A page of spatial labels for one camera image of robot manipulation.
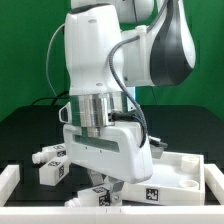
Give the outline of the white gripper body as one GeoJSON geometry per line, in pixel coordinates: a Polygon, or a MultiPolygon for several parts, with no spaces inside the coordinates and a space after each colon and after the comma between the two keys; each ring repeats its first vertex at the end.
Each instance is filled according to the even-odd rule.
{"type": "Polygon", "coordinates": [[[140,147],[139,123],[116,122],[102,127],[99,138],[84,137],[81,131],[70,124],[63,127],[67,155],[72,163],[131,184],[152,176],[149,140],[140,147]]]}

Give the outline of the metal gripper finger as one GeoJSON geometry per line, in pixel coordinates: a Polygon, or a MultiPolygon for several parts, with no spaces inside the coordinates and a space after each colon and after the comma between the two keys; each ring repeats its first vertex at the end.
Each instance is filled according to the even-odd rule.
{"type": "Polygon", "coordinates": [[[104,183],[103,176],[102,176],[101,173],[96,172],[96,171],[91,170],[91,169],[89,169],[87,171],[87,173],[88,173],[88,175],[90,177],[90,180],[91,180],[91,182],[94,186],[102,185],[104,183]]]}
{"type": "Polygon", "coordinates": [[[122,203],[122,188],[124,182],[113,177],[109,178],[110,185],[110,202],[112,204],[121,204],[122,203]]]}

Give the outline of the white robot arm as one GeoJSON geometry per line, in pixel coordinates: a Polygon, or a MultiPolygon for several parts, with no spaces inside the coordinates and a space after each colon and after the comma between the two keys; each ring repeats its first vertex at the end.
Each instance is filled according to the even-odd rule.
{"type": "Polygon", "coordinates": [[[130,93],[174,86],[195,66],[183,0],[72,0],[64,25],[69,102],[60,110],[67,155],[94,181],[109,179],[110,204],[126,183],[153,173],[147,123],[130,93]]]}

